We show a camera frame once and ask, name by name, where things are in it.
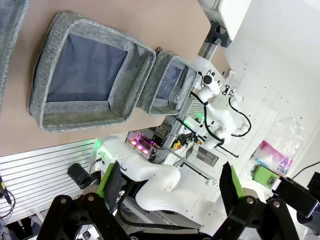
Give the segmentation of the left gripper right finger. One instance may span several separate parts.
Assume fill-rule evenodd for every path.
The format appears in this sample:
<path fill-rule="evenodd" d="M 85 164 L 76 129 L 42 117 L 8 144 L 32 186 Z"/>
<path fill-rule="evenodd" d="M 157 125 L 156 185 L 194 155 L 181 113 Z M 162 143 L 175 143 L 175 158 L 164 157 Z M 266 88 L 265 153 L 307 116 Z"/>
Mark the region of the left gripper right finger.
<path fill-rule="evenodd" d="M 219 188 L 227 214 L 213 240 L 237 240 L 245 228 L 256 230 L 262 240 L 298 240 L 299 236 L 286 203 L 278 198 L 267 203 L 251 196 L 238 194 L 227 162 L 222 167 Z"/>

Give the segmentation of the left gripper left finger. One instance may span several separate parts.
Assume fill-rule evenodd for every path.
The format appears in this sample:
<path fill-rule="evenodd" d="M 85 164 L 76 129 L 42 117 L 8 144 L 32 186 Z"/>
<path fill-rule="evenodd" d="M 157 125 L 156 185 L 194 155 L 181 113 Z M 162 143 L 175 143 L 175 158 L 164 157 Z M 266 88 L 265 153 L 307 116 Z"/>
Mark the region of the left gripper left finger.
<path fill-rule="evenodd" d="M 122 185 L 120 164 L 114 163 L 102 195 L 88 192 L 77 199 L 56 196 L 38 233 L 38 240 L 76 240 L 82 226 L 93 225 L 103 240 L 129 240 L 113 215 Z"/>

